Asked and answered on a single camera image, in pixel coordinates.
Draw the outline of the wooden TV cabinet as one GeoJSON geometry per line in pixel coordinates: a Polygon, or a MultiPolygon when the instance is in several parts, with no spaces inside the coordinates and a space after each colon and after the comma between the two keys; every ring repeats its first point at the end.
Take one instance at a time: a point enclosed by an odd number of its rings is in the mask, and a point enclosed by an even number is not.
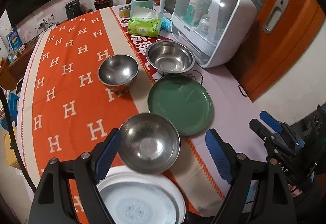
{"type": "Polygon", "coordinates": [[[37,44],[37,36],[27,42],[26,48],[18,58],[9,62],[6,58],[1,66],[0,85],[5,90],[12,91],[24,77],[32,52],[37,44]]]}

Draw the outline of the orange wooden sliding door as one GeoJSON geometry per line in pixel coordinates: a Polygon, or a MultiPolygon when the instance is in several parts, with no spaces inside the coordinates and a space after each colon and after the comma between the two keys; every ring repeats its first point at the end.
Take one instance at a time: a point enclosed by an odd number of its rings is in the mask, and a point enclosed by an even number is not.
{"type": "Polygon", "coordinates": [[[264,0],[250,32],[226,67],[255,101],[303,55],[319,33],[325,14],[317,0],[289,0],[271,34],[263,25],[276,0],[264,0]]]}

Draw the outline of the small steel bowl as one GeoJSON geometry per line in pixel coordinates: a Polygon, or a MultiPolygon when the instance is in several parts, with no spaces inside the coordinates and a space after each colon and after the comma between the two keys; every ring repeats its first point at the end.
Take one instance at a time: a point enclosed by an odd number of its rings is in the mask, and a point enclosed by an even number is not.
{"type": "Polygon", "coordinates": [[[122,91],[133,84],[139,73],[139,64],[130,55],[113,55],[98,68],[97,76],[111,91],[122,91]]]}

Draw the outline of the black space heater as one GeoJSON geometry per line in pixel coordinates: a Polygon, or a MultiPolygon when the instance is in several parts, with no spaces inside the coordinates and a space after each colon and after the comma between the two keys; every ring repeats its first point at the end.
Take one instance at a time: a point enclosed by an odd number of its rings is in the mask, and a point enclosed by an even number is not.
{"type": "Polygon", "coordinates": [[[74,0],[74,1],[67,3],[65,5],[65,11],[66,11],[68,20],[76,18],[83,14],[79,0],[74,0]]]}

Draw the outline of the blue framed picture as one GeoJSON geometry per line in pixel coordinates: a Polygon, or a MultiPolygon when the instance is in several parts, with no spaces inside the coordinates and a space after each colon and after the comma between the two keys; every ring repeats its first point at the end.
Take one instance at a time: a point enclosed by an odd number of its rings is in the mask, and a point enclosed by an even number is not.
{"type": "Polygon", "coordinates": [[[18,50],[23,45],[16,28],[13,28],[6,36],[10,47],[13,50],[18,50]]]}

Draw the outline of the teal canister with lid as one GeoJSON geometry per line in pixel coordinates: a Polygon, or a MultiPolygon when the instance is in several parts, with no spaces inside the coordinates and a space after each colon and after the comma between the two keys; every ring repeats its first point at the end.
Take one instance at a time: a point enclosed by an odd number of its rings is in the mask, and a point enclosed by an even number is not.
{"type": "Polygon", "coordinates": [[[144,8],[152,9],[153,1],[152,0],[131,0],[130,17],[133,16],[135,7],[144,7],[144,8]]]}

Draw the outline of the green plate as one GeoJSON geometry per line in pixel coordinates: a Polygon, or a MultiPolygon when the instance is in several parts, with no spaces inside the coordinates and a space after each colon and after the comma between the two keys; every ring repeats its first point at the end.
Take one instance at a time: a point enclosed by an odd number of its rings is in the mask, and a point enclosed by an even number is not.
{"type": "Polygon", "coordinates": [[[182,75],[157,81],[148,95],[148,109],[171,121],[181,136],[200,133],[214,118],[209,93],[203,85],[182,75]]]}

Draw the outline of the white plate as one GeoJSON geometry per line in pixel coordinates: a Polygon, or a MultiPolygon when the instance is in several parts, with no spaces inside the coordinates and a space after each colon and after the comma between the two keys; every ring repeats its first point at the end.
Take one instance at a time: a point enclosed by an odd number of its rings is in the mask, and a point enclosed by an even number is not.
{"type": "Polygon", "coordinates": [[[186,204],[167,177],[145,175],[127,166],[110,168],[97,185],[115,223],[183,223],[186,204]]]}

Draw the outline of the white printed tablecloth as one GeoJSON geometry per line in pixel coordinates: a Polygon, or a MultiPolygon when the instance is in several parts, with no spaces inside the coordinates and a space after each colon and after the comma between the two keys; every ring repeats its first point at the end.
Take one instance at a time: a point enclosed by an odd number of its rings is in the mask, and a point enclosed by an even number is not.
{"type": "MultiPolygon", "coordinates": [[[[139,51],[149,42],[143,37],[129,40],[118,16],[118,7],[109,7],[101,12],[107,35],[115,54],[128,54],[137,59],[140,72],[129,91],[133,103],[140,113],[148,111],[147,96],[160,74],[150,74],[150,66],[143,62],[139,51]]],[[[225,66],[202,69],[194,66],[188,74],[203,84],[213,101],[214,119],[209,128],[214,128],[220,137],[233,146],[235,151],[250,159],[264,161],[267,152],[263,142],[249,128],[249,121],[259,116],[251,100],[243,96],[239,83],[225,66]]],[[[189,209],[203,217],[216,215],[229,190],[206,148],[205,133],[181,139],[178,160],[170,168],[172,174],[190,205],[189,209]]]]}

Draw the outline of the round tin can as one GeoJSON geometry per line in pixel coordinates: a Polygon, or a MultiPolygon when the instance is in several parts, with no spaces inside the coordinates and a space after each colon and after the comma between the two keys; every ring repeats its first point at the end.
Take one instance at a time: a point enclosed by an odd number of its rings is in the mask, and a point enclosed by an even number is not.
{"type": "Polygon", "coordinates": [[[118,15],[120,18],[127,18],[130,17],[131,5],[126,5],[118,10],[118,15]]]}

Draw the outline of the green tissue pack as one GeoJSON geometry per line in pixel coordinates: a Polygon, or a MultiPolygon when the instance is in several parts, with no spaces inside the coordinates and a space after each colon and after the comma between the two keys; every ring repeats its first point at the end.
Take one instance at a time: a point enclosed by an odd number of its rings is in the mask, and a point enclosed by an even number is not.
{"type": "Polygon", "coordinates": [[[128,22],[129,35],[157,38],[161,30],[162,14],[145,7],[134,7],[133,16],[128,22]]]}

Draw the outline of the blue wipes pack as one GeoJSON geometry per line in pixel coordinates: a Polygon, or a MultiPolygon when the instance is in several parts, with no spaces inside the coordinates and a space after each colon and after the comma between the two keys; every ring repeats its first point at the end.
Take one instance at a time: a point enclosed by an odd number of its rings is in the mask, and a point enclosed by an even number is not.
{"type": "Polygon", "coordinates": [[[166,18],[164,15],[161,18],[161,28],[168,33],[172,32],[172,21],[166,18]]]}

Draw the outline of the white bottle sterilizer appliance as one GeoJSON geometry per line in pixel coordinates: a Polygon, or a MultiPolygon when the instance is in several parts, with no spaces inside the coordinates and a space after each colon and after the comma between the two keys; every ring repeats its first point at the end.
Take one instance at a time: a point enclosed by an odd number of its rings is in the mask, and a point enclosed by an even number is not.
{"type": "Polygon", "coordinates": [[[228,62],[257,15],[252,0],[176,0],[172,35],[202,68],[228,62]]]}

